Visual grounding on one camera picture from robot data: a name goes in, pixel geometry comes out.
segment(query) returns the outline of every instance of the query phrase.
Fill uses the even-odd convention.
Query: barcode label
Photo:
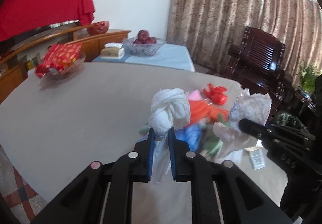
[[[255,150],[255,151],[249,152],[249,156],[251,157],[251,161],[252,161],[254,170],[258,170],[260,168],[265,167],[264,155],[263,155],[263,151],[261,148]]]

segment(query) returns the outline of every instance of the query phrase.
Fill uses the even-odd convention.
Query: potted plant
[[[306,93],[307,97],[315,91],[315,79],[321,74],[316,64],[307,64],[305,60],[300,63],[300,90]]]

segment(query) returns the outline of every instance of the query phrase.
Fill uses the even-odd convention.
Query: beige curtain
[[[239,45],[249,25],[286,44],[283,67],[295,75],[301,59],[322,68],[321,20],[316,0],[172,0],[168,41],[186,45],[195,62],[223,72],[229,45]]]

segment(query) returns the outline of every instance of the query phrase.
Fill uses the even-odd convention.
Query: red cloth
[[[90,24],[93,0],[5,0],[0,7],[0,41],[38,27],[71,20]]]

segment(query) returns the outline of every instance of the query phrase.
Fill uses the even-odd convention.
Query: chair seat
[[[269,93],[271,97],[275,96],[276,89],[272,87],[271,81],[264,78],[261,73],[241,67],[235,70],[232,79],[241,83],[243,88],[250,89],[250,93]]]

